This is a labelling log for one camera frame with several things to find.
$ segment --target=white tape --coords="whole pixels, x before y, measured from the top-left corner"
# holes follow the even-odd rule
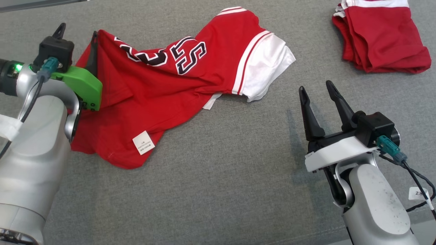
[[[23,123],[16,118],[0,115],[0,137],[13,141]]]

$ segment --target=red stripe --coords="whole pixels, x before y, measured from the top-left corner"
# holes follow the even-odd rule
[[[239,7],[239,8],[235,8],[235,9],[227,9],[227,10],[221,11],[220,13],[227,12],[227,11],[232,11],[232,10],[236,10],[236,9],[242,9],[242,8],[243,7]]]
[[[268,34],[270,34],[270,33],[271,33],[271,32],[268,32],[268,33],[266,33],[265,35],[261,36],[261,37],[260,37],[260,38],[259,38],[259,39],[254,43],[253,47],[251,48],[250,52],[248,53],[247,59],[246,59],[245,64],[244,64],[244,70],[242,70],[241,85],[239,85],[238,95],[241,95],[240,92],[241,92],[241,89],[242,89],[242,83],[244,82],[245,68],[246,68],[246,66],[247,66],[247,62],[248,62],[248,59],[250,58],[251,52],[253,52],[254,47],[256,47],[256,44],[260,41],[260,39],[262,39],[264,36],[266,36],[266,35],[268,35]]]

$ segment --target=white care label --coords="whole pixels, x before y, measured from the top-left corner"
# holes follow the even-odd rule
[[[426,188],[423,188],[423,190],[426,192],[426,195],[428,198],[430,198],[429,191]],[[418,187],[410,187],[409,189],[409,200],[426,200],[419,190]]]
[[[139,151],[139,154],[141,155],[155,147],[147,131],[144,131],[135,138],[133,138],[133,143],[135,144],[136,148]]]

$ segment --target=black cable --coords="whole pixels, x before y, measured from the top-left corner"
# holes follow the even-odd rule
[[[418,181],[418,179],[416,178],[415,174],[414,174],[414,173],[412,172],[412,170],[410,169],[410,167],[409,167],[409,165],[407,164],[406,160],[403,160],[402,163],[403,163],[403,165],[406,167],[406,169],[407,169],[407,171],[409,172],[409,174],[412,176],[413,180],[415,181],[416,185],[418,186],[419,190],[421,191],[421,193],[422,193],[424,199],[428,201],[429,198],[428,198],[426,192],[425,192],[424,189],[422,188],[422,185],[421,185],[421,183]],[[431,209],[431,211],[432,211],[432,214],[433,214],[433,218],[434,218],[435,221],[436,221],[436,211],[434,210],[434,208]]]
[[[396,163],[394,160],[388,158],[388,157],[385,156],[385,155],[381,155],[381,154],[380,154],[379,157],[381,157],[381,158],[383,158],[384,160],[389,161],[390,163],[393,163],[393,164],[395,164],[395,165],[397,165],[397,166],[400,166],[400,167],[402,167],[402,168],[404,168],[404,169],[407,170],[407,168],[406,168],[403,164],[398,164],[398,163]],[[422,174],[420,174],[418,171],[416,171],[416,170],[414,170],[414,169],[412,169],[412,168],[410,168],[410,170],[411,170],[414,174],[416,174],[418,177],[420,177],[421,179],[425,180],[425,181],[427,182],[427,184],[432,188],[432,195],[431,195],[431,197],[430,197],[430,200],[433,201],[433,199],[436,197],[436,188],[435,188],[434,184],[433,184],[429,179],[427,179],[425,176],[423,176]],[[413,211],[413,210],[415,210],[415,209],[417,209],[417,208],[420,208],[420,207],[422,207],[422,206],[424,206],[424,205],[426,205],[426,204],[427,204],[427,202],[422,202],[422,203],[417,204],[417,205],[415,205],[415,206],[413,206],[413,207],[411,207],[411,208],[406,209],[406,211],[407,211],[407,212],[411,212],[411,211]]]
[[[38,79],[37,83],[35,83],[35,85],[38,84],[38,87],[36,87],[35,94],[29,103],[29,107],[27,108],[26,112],[24,113],[24,116],[21,118],[22,123],[26,121],[27,117],[30,114],[30,111],[33,109],[33,106],[35,105],[36,99],[38,99],[39,93],[41,92],[42,85],[44,84],[43,81],[44,81],[44,77],[40,77]],[[35,85],[30,89],[29,94],[32,92]],[[0,152],[0,159],[2,159],[2,157],[6,154],[6,151],[7,151],[7,149],[9,149],[11,143],[12,142],[10,140],[8,140],[6,145],[3,147],[3,150],[1,150],[1,152]]]

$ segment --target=red garment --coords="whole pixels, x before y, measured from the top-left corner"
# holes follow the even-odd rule
[[[85,66],[89,49],[77,66]],[[293,61],[285,42],[242,7],[224,9],[195,38],[163,49],[137,51],[100,30],[102,105],[82,114],[72,149],[121,168],[140,167],[151,151],[140,155],[134,137],[146,131],[156,145],[165,130],[210,108],[222,93],[260,99]]]
[[[431,66],[407,0],[343,0],[332,17],[343,59],[365,72],[420,73]]]

